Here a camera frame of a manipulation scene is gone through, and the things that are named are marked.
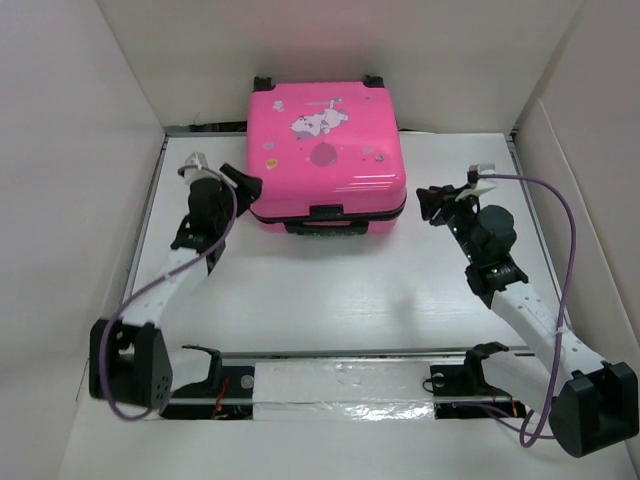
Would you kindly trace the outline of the pink kids suitcase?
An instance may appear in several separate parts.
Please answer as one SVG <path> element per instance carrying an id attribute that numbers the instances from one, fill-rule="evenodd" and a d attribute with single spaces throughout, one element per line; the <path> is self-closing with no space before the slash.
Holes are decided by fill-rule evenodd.
<path id="1" fill-rule="evenodd" d="M 406 204 L 407 175 L 383 78 L 307 83 L 255 78 L 246 172 L 262 181 L 250 211 L 267 230 L 390 232 Z"/>

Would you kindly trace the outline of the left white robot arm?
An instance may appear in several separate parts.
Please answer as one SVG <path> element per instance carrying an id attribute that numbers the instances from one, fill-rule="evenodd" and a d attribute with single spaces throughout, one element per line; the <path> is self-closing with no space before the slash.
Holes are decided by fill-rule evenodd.
<path id="1" fill-rule="evenodd" d="M 90 395 L 125 422 L 161 414 L 185 387 L 223 397 L 229 384 L 219 351 L 184 345 L 170 352 L 162 327 L 213 272 L 236 219 L 259 199 L 263 182 L 229 164 L 214 171 L 195 159 L 178 174 L 189 187 L 188 211 L 165 264 L 90 332 Z"/>

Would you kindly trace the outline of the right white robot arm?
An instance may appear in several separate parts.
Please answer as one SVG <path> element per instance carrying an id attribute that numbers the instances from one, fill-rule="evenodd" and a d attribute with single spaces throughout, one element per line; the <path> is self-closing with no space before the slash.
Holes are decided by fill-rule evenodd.
<path id="1" fill-rule="evenodd" d="M 508 347 L 490 342 L 466 354 L 462 381 L 474 393 L 494 387 L 539 415 L 569 455 L 580 458 L 639 432 L 638 378 L 624 362 L 611 363 L 558 322 L 511 256 L 514 218 L 497 205 L 480 206 L 483 190 L 419 188 L 421 216 L 445 226 L 469 261 L 471 291 L 504 320 L 543 365 L 531 370 Z"/>

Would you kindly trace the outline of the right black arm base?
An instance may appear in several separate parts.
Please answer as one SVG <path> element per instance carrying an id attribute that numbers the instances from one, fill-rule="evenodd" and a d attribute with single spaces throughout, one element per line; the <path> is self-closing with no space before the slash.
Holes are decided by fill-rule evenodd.
<path id="1" fill-rule="evenodd" d="M 526 416 L 521 402 L 477 380 L 462 364 L 432 364 L 422 387 L 434 399 L 438 420 Z"/>

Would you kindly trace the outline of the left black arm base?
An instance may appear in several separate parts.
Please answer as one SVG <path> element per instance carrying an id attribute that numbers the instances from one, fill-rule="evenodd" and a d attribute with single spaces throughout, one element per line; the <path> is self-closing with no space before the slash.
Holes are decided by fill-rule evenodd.
<path id="1" fill-rule="evenodd" d="M 167 420 L 251 420 L 254 384 L 253 365 L 219 363 L 205 381 L 177 390 L 159 416 Z"/>

